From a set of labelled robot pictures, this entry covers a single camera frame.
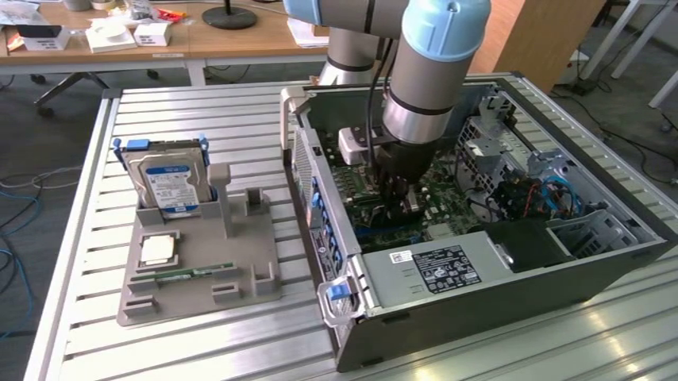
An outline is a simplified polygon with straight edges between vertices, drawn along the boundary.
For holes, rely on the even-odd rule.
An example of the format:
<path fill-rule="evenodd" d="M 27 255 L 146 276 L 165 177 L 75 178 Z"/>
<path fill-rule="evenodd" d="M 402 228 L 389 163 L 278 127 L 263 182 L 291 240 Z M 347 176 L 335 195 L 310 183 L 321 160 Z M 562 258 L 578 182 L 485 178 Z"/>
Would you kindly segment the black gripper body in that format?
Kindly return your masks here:
<path fill-rule="evenodd" d="M 437 144 L 402 141 L 382 144 L 377 150 L 378 178 L 417 183 L 430 169 Z"/>

